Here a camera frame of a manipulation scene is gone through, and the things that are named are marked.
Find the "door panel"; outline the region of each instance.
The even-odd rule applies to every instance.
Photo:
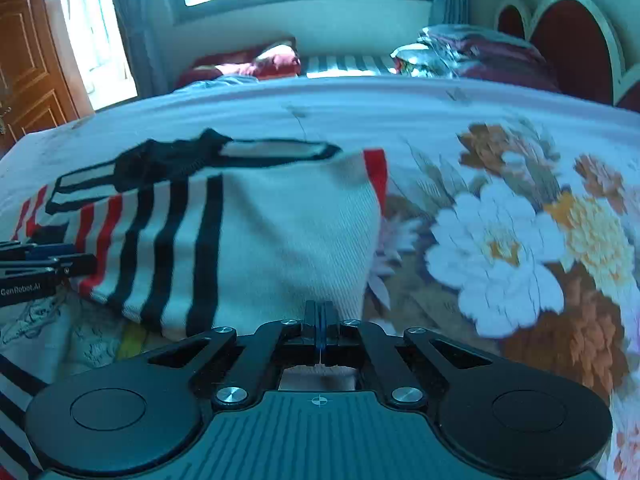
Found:
[[[12,109],[0,144],[10,148],[26,134],[87,114],[69,91],[44,0],[0,0],[0,30],[0,107]]]

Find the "red headboard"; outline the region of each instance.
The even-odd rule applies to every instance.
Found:
[[[535,45],[565,94],[640,112],[640,65],[626,70],[618,37],[591,0],[544,0],[533,17],[506,0],[495,27]]]

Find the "screw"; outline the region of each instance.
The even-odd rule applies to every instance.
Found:
[[[403,386],[393,390],[391,396],[398,402],[418,402],[422,398],[422,392],[418,388]]]
[[[226,402],[227,404],[235,404],[242,402],[248,397],[248,394],[242,388],[236,386],[228,386],[226,388],[220,388],[216,393],[216,397],[220,402]]]

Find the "striped mattress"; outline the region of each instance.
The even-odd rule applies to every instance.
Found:
[[[302,72],[307,77],[343,75],[395,74],[391,56],[311,56],[301,57]]]

